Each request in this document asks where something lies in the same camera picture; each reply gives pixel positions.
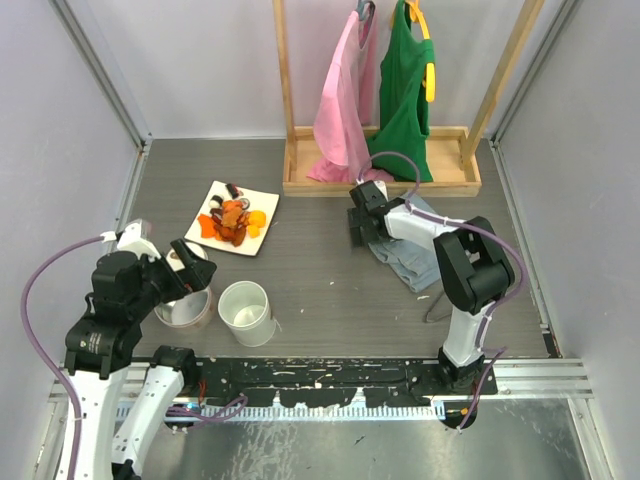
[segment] blue cloth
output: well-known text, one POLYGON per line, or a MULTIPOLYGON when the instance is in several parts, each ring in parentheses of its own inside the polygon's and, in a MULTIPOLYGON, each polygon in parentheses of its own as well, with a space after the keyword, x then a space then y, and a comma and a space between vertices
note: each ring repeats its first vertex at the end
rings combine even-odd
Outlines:
MULTIPOLYGON (((421 210, 436 213, 427 202, 416 195, 411 198, 411 203, 421 210)), ((396 272, 413 293, 423 291, 440 278, 436 254, 409 240, 370 243, 369 248, 378 260, 388 264, 396 272)))

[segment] white plate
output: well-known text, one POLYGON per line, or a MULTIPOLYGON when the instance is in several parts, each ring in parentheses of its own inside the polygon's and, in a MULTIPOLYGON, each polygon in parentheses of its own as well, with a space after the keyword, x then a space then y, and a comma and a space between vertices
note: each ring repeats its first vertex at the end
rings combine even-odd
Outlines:
POLYGON ((231 253, 239 253, 240 255, 248 255, 250 257, 255 257, 260 250, 260 246, 262 242, 264 242, 264 238, 267 236, 267 231, 271 226, 271 220, 273 220, 273 215, 276 212, 276 207, 278 206, 278 200, 280 200, 280 195, 275 193, 263 193, 256 192, 255 190, 248 190, 246 188, 237 187, 238 190, 242 192, 242 196, 249 199, 251 203, 249 205, 249 211, 252 210, 262 210, 267 215, 267 224, 260 229, 260 235, 256 238, 251 238, 249 234, 244 237, 244 241, 242 245, 239 247, 234 247, 229 242, 222 242, 220 240, 216 240, 215 238, 202 238, 202 229, 200 228, 200 224, 198 223, 198 216, 200 214, 209 215, 211 208, 209 207, 209 200, 214 195, 220 195, 225 200, 230 200, 231 196, 227 191, 227 187, 222 182, 213 182, 211 188, 209 189, 209 193, 207 193, 202 206, 198 213, 196 213, 196 217, 193 220, 193 223, 189 227, 187 234, 184 236, 187 240, 190 240, 195 243, 199 243, 200 245, 204 245, 205 247, 215 248, 216 250, 224 250, 225 252, 231 253))

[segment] wooden frame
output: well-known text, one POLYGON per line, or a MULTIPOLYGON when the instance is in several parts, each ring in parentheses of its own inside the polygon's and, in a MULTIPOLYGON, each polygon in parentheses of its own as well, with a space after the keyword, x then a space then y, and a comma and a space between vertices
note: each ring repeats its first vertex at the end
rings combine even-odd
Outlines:
MULTIPOLYGON (((420 184, 418 190, 420 195, 474 197, 480 191, 482 181, 476 162, 476 148, 543 5, 544 0, 525 0, 471 131, 469 132, 467 127, 431 127, 431 135, 427 140, 427 152, 433 182, 420 184)), ((306 176, 322 154, 313 139, 313 128, 294 125, 284 0, 273 0, 273 11, 287 127, 282 179, 284 194, 298 197, 348 196, 349 190, 353 188, 352 184, 317 182, 306 176)), ((365 135, 371 135, 375 131, 374 127, 365 127, 365 135)), ((413 185, 409 182, 391 182, 387 184, 387 188, 389 193, 399 194, 413 185)))

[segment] white wall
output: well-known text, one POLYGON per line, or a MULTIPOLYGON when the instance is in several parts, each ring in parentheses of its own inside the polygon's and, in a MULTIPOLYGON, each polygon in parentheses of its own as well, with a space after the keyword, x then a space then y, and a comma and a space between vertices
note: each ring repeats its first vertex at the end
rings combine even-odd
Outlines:
MULTIPOLYGON (((270 0, 87 1, 156 138, 282 136, 270 0)), ((494 129, 562 0, 547 0, 494 129)), ((436 47, 432 125, 471 125, 523 0, 422 2, 436 47)), ((295 121, 311 125, 356 0, 286 0, 295 121)), ((382 60, 394 0, 377 0, 382 60)))
MULTIPOLYGON (((53 376, 22 330, 22 287, 51 254, 113 228, 136 152, 48 2, 0 2, 0 64, 1 476, 26 479, 53 376)), ((63 260, 33 290, 34 329, 57 361, 101 252, 63 260)))
POLYGON ((553 326, 621 478, 640 456, 640 3, 582 2, 502 142, 553 326))

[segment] green tank top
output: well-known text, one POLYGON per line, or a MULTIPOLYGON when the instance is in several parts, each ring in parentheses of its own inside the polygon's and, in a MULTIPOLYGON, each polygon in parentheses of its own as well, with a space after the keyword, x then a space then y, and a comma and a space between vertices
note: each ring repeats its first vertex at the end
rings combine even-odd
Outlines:
MULTIPOLYGON (((380 131, 367 140, 369 154, 394 151, 412 159, 422 182, 432 182, 427 166, 429 104, 422 85, 427 63, 434 62, 433 42, 416 41, 411 33, 409 7, 396 5, 389 50, 380 64, 380 131)), ((383 155, 373 161, 396 180, 416 180, 415 171, 401 158, 383 155)))

